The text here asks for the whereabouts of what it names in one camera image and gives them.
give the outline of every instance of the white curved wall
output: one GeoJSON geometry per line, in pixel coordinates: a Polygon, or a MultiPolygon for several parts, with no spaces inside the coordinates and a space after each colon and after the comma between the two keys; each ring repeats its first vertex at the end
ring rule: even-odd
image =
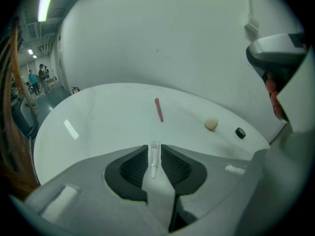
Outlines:
{"type": "MultiPolygon", "coordinates": [[[[253,11],[260,36],[296,31],[280,0],[253,0],[253,11]]],[[[179,89],[228,108],[271,141],[283,123],[246,59],[248,12],[248,0],[78,0],[61,31],[68,84],[179,89]]]]}

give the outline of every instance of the floor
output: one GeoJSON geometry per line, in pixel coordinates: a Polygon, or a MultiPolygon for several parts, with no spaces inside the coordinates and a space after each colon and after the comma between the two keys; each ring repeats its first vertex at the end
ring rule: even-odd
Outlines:
{"type": "Polygon", "coordinates": [[[40,128],[49,113],[59,103],[71,96],[71,93],[69,93],[63,87],[59,86],[59,84],[56,83],[49,87],[49,89],[49,93],[45,94],[44,90],[42,90],[38,97],[34,98],[33,100],[37,107],[36,112],[38,113],[38,128],[40,128]]]}

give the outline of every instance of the pink stick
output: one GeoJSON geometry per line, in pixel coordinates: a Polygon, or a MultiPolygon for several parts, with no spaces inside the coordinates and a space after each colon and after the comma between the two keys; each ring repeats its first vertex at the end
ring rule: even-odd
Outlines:
{"type": "Polygon", "coordinates": [[[161,120],[161,122],[163,122],[163,115],[162,115],[161,107],[160,107],[160,105],[159,105],[159,99],[156,98],[154,102],[155,102],[156,105],[157,105],[157,112],[158,112],[159,119],[161,120]]]}

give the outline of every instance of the ceiling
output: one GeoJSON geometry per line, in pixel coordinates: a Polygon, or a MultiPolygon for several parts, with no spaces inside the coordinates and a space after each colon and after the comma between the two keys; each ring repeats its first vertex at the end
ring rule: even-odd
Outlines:
{"type": "Polygon", "coordinates": [[[20,65],[34,60],[28,49],[38,58],[50,55],[60,25],[74,1],[51,0],[45,22],[37,21],[39,0],[21,1],[17,11],[24,40],[18,54],[20,65]]]}

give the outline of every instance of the small round beige ball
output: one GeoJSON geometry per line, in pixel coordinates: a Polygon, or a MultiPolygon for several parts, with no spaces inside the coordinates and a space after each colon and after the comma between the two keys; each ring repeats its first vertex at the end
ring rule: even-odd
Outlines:
{"type": "Polygon", "coordinates": [[[205,126],[207,129],[213,131],[218,126],[218,119],[215,117],[208,118],[205,122],[205,126]]]}

